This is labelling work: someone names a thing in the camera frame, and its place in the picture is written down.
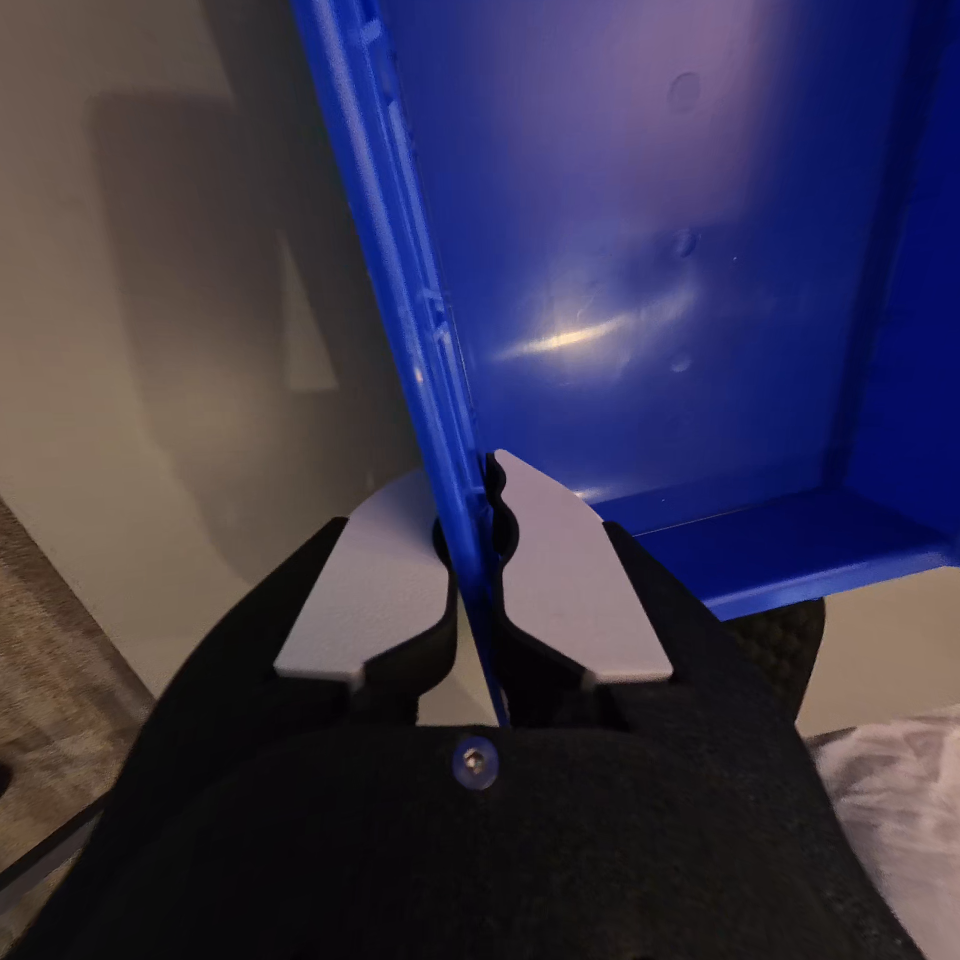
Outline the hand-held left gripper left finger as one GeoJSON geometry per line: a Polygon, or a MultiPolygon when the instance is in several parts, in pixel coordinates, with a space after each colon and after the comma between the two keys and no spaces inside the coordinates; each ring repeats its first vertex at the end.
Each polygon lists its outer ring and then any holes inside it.
{"type": "Polygon", "coordinates": [[[347,518],[273,662],[283,679],[416,704],[450,675],[458,586],[426,472],[347,518]]]}

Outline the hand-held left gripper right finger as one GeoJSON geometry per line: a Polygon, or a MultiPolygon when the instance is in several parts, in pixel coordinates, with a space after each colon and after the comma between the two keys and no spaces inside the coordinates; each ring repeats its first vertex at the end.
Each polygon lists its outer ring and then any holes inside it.
{"type": "Polygon", "coordinates": [[[510,710],[665,683],[674,668],[604,521],[517,455],[486,456],[495,676],[510,710]]]}

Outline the blue plastic bin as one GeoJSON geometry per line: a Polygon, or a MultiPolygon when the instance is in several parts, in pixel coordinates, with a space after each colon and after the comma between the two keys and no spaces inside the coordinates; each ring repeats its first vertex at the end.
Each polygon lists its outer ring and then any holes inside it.
{"type": "Polygon", "coordinates": [[[958,2],[291,2],[497,718],[488,457],[718,618],[958,567],[958,2]]]}

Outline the black wrist rest pad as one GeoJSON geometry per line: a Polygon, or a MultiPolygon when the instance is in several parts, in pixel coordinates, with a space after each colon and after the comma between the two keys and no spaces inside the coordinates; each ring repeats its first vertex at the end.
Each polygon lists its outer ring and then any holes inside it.
{"type": "Polygon", "coordinates": [[[779,606],[724,622],[743,655],[762,674],[795,723],[826,628],[824,598],[779,606]]]}

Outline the person's leg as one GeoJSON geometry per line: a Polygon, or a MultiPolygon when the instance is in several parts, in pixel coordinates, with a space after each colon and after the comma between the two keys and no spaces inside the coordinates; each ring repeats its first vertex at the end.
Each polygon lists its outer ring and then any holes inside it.
{"type": "Polygon", "coordinates": [[[806,742],[846,838],[925,958],[959,957],[959,707],[806,742]]]}

